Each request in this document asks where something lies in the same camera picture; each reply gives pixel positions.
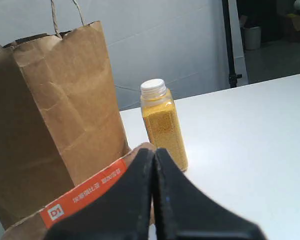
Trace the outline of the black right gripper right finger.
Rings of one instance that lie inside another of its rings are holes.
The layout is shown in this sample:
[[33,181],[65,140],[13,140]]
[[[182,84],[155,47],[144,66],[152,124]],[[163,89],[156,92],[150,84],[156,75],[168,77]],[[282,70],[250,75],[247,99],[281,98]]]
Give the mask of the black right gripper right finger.
[[264,240],[253,222],[214,202],[177,167],[168,151],[156,150],[153,205],[159,240]]

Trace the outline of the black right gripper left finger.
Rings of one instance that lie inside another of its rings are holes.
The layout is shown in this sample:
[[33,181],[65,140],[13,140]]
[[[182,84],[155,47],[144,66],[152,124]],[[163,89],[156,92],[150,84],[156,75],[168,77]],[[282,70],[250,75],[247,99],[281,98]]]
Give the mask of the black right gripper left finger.
[[154,152],[141,148],[122,177],[101,197],[54,224],[46,240],[146,240]]

